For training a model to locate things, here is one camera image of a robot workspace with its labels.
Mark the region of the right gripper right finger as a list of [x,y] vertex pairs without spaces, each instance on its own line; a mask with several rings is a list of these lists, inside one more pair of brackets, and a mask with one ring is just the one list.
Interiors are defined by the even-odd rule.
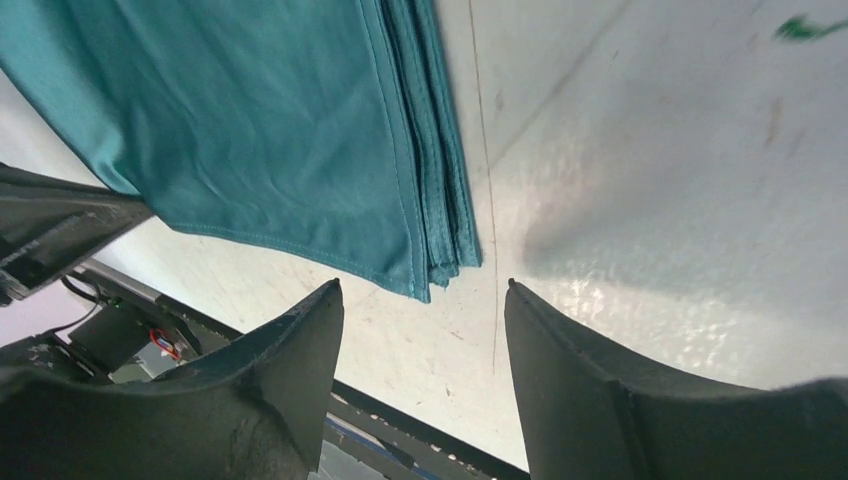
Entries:
[[847,382],[759,390],[687,373],[511,282],[505,328],[534,479],[843,479]]

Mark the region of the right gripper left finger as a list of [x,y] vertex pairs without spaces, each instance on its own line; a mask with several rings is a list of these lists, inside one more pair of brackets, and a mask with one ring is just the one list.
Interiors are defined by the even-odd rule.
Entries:
[[343,333],[331,280],[147,382],[1,364],[5,479],[304,479],[320,463]]

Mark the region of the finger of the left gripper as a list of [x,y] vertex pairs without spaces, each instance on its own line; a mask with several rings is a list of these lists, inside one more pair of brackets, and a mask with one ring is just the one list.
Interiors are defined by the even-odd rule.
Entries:
[[1,304],[68,274],[153,216],[134,196],[1,166]]

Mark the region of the teal satin napkin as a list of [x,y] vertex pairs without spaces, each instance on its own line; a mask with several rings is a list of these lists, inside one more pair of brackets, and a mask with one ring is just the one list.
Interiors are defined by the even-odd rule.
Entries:
[[421,302],[483,261],[430,1],[5,1],[1,67],[176,231]]

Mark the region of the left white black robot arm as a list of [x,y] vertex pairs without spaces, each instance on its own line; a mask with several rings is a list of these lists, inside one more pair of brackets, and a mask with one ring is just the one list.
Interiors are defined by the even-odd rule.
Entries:
[[[106,188],[1,167],[1,304],[22,301],[152,217],[144,202]],[[74,381],[106,384],[111,372],[59,337],[54,327],[1,349],[4,367],[29,366]]]

